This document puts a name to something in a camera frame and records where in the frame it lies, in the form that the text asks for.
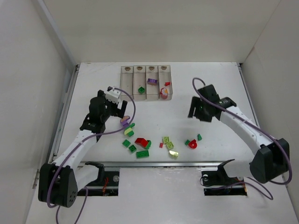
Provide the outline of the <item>green small square lego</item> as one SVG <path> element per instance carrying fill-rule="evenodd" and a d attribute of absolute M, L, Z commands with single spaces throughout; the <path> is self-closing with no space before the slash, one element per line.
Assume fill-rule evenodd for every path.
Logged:
<path fill-rule="evenodd" d="M 142 86 L 138 88 L 138 92 L 139 92 L 140 94 L 144 94 L 145 91 L 146 91 L 145 88 L 142 87 Z"/>

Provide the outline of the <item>purple lego brick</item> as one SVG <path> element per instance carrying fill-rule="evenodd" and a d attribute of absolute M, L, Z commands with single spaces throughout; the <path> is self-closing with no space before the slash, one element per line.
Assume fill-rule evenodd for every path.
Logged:
<path fill-rule="evenodd" d="M 147 80 L 147 84 L 149 85 L 157 85 L 157 83 L 158 83 L 157 79 L 148 78 Z"/>

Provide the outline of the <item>red ring lego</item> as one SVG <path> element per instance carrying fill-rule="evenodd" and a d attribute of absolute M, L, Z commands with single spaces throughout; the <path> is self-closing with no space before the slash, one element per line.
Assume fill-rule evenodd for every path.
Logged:
<path fill-rule="evenodd" d="M 197 141 L 196 140 L 192 140 L 188 143 L 188 147 L 191 149 L 196 149 L 198 146 Z"/>

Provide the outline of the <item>green square lego brick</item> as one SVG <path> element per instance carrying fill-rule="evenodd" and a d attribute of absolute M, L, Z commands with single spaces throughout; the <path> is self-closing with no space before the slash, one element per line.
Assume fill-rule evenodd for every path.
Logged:
<path fill-rule="evenodd" d="M 122 142 L 122 145 L 124 146 L 124 147 L 126 147 L 126 148 L 128 148 L 129 146 L 130 146 L 130 141 L 128 141 L 128 140 L 124 140 L 123 142 Z"/>

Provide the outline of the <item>red large lego brick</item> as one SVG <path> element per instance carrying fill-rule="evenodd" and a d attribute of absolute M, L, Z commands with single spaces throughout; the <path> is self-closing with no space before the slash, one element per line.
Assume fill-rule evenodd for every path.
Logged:
<path fill-rule="evenodd" d="M 148 141 L 144 138 L 137 138 L 135 140 L 135 144 L 140 145 L 141 147 L 145 148 L 148 145 Z"/>

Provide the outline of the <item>lime square lego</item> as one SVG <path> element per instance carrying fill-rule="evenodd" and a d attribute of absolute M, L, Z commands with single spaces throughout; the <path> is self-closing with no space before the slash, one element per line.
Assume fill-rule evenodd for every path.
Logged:
<path fill-rule="evenodd" d="M 163 137 L 163 143 L 164 143 L 164 144 L 167 144 L 168 142 L 170 142 L 169 137 L 168 137 L 168 136 L 164 136 L 164 137 Z"/>
<path fill-rule="evenodd" d="M 174 148 L 174 145 L 172 142 L 168 142 L 168 143 L 166 143 L 166 147 L 168 150 L 172 150 Z"/>

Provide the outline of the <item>green long lego brick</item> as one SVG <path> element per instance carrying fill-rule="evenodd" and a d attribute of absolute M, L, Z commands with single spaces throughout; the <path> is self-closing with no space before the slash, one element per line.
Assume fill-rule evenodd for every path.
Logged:
<path fill-rule="evenodd" d="M 139 152 L 136 152 L 136 158 L 137 159 L 140 159 L 140 158 L 147 158 L 149 157 L 150 154 L 149 154 L 149 151 L 148 150 L 143 150 L 143 151 L 139 151 Z"/>

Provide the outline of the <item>red arch lego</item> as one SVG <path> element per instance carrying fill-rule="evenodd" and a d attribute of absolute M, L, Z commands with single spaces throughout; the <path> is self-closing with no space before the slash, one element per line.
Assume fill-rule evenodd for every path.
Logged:
<path fill-rule="evenodd" d="M 168 90 L 165 87 L 160 89 L 160 98 L 163 100 L 168 98 Z"/>

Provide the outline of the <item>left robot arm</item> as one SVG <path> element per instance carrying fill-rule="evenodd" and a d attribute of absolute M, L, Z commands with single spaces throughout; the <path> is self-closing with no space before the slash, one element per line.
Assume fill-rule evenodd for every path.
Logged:
<path fill-rule="evenodd" d="M 108 87 L 99 90 L 90 100 L 89 113 L 86 115 L 79 132 L 71 145 L 52 163 L 45 163 L 40 169 L 38 199 L 54 208 L 69 208 L 74 204 L 78 192 L 91 182 L 101 182 L 105 176 L 104 165 L 88 161 L 78 168 L 87 152 L 108 135 L 106 121 L 111 117 L 123 118 L 127 101 L 121 101 L 124 90 Z"/>

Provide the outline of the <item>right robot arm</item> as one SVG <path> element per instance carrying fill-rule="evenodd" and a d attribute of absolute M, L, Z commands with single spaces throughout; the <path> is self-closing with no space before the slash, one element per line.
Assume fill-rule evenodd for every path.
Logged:
<path fill-rule="evenodd" d="M 290 146 L 285 139 L 277 140 L 261 130 L 232 99 L 220 98 L 212 84 L 195 91 L 198 96 L 192 98 L 188 117 L 204 122 L 217 118 L 243 140 L 254 156 L 252 161 L 230 159 L 222 163 L 218 166 L 221 174 L 230 178 L 253 177 L 260 183 L 267 183 L 288 173 L 289 177 L 283 184 L 292 180 Z"/>

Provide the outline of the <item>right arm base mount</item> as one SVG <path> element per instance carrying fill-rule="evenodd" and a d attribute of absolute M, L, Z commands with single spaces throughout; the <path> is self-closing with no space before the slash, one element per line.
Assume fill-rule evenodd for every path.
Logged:
<path fill-rule="evenodd" d="M 200 184 L 205 196 L 247 196 L 243 179 L 228 177 L 218 171 L 202 171 Z"/>

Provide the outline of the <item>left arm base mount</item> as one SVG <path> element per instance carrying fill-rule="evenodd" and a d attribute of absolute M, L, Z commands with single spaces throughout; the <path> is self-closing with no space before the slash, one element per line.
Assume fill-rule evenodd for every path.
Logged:
<path fill-rule="evenodd" d="M 87 185 L 88 196 L 118 196 L 119 181 L 119 170 L 105 171 L 101 180 L 95 180 Z"/>

